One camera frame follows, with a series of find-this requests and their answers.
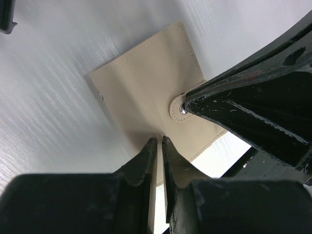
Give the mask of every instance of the small metal rivet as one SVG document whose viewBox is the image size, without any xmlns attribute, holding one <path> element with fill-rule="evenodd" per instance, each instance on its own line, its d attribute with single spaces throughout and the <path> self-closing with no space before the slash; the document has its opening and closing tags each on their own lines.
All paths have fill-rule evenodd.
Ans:
<svg viewBox="0 0 312 234">
<path fill-rule="evenodd" d="M 303 173 L 306 174 L 309 170 L 309 164 L 306 164 L 306 166 L 303 169 Z"/>
<path fill-rule="evenodd" d="M 185 103 L 182 103 L 180 105 L 180 112 L 181 114 L 185 115 L 187 113 L 187 111 L 185 110 Z"/>
<path fill-rule="evenodd" d="M 104 100 L 103 95 L 102 95 L 100 92 L 99 92 L 98 94 L 99 94 L 99 96 L 101 97 L 101 99 Z"/>
</svg>

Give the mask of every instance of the table surface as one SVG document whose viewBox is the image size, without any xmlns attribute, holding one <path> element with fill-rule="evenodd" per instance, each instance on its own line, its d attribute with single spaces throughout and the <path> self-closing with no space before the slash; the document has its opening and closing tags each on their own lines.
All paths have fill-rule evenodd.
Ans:
<svg viewBox="0 0 312 234">
<path fill-rule="evenodd" d="M 87 75 L 164 27 L 185 23 L 211 79 L 311 9 L 311 0 L 16 1 L 18 25 L 0 35 L 0 192 L 18 174 L 112 172 L 133 156 Z M 247 148 L 226 134 L 199 165 L 220 176 Z M 156 233 L 161 222 L 163 210 Z"/>
</svg>

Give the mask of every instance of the gray surface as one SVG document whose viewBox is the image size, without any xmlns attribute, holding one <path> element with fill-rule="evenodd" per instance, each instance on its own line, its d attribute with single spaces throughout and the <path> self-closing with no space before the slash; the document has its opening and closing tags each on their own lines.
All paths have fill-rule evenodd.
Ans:
<svg viewBox="0 0 312 234">
<path fill-rule="evenodd" d="M 18 25 L 0 35 L 0 191 L 17 174 L 110 172 L 132 157 L 87 74 L 157 31 L 185 22 L 211 79 L 311 9 L 311 0 L 17 0 Z M 218 147 L 233 162 L 229 145 Z"/>
</svg>

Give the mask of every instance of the beige leather wallet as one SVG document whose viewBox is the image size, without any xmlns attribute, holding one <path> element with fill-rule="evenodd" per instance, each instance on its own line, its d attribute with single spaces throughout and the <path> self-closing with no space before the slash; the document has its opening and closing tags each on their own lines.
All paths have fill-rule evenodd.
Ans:
<svg viewBox="0 0 312 234">
<path fill-rule="evenodd" d="M 192 161 L 225 130 L 190 113 L 184 93 L 205 80 L 183 23 L 175 23 L 90 74 L 114 121 L 138 153 L 150 137 L 171 138 Z M 163 182 L 158 148 L 157 184 Z"/>
</svg>

